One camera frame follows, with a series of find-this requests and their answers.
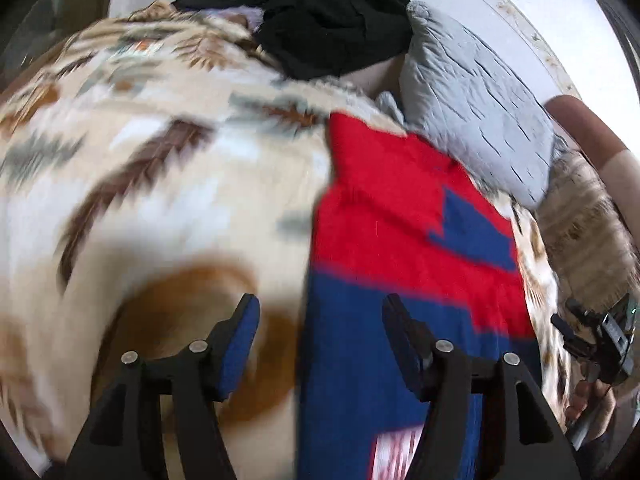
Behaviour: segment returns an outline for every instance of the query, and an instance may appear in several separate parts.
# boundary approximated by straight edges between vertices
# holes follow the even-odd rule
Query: silver screw
[[[120,360],[126,365],[132,365],[138,360],[138,352],[134,352],[133,350],[124,352]]]
[[[511,366],[518,366],[520,364],[520,358],[518,354],[514,354],[513,352],[507,352],[504,357],[504,362]]]
[[[453,350],[453,343],[446,339],[439,339],[436,341],[436,348],[445,354],[448,354]]]
[[[192,342],[189,345],[189,350],[191,350],[194,354],[200,354],[204,352],[209,345],[206,341],[202,339],[196,339],[196,341]]]

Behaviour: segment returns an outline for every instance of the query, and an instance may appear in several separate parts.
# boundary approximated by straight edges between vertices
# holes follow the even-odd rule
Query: blue fabric
[[[301,341],[298,478],[366,480],[372,446],[381,433],[421,426],[428,406],[406,389],[382,323],[389,291],[310,272],[308,311]],[[540,383],[535,340],[477,333],[468,311],[400,294],[411,316],[428,323],[473,356],[498,359],[513,351]],[[474,476],[481,397],[469,406],[468,430],[458,477]]]
[[[511,257],[511,239],[497,231],[472,204],[449,189],[445,190],[443,228],[443,237],[429,234],[438,245],[474,262],[516,270]]]
[[[238,387],[259,321],[260,303],[254,296],[245,307],[244,314],[222,359],[218,391],[224,399]]]

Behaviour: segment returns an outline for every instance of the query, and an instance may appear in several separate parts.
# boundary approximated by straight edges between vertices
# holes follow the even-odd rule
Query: bedsheet
[[[405,132],[362,95],[270,62],[244,27],[158,1],[76,34],[0,108],[0,418],[35,468],[64,460],[124,351],[171,354],[253,292],[250,364],[218,415],[239,478],[294,474],[326,120]]]

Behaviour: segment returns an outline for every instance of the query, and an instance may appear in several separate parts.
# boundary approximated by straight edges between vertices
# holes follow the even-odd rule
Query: gray quilted fabric
[[[545,109],[471,31],[423,2],[400,75],[408,127],[490,186],[533,209],[548,184],[554,130]]]

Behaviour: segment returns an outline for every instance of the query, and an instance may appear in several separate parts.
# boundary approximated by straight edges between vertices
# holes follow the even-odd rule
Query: human hand
[[[585,442],[594,440],[607,431],[613,412],[616,409],[616,397],[609,384],[605,384],[600,380],[595,381],[593,384],[587,381],[580,381],[576,385],[574,394],[569,399],[569,406],[564,412],[568,422],[576,421],[580,418],[589,404],[592,391],[597,398],[602,400],[600,401],[598,416],[593,421]]]

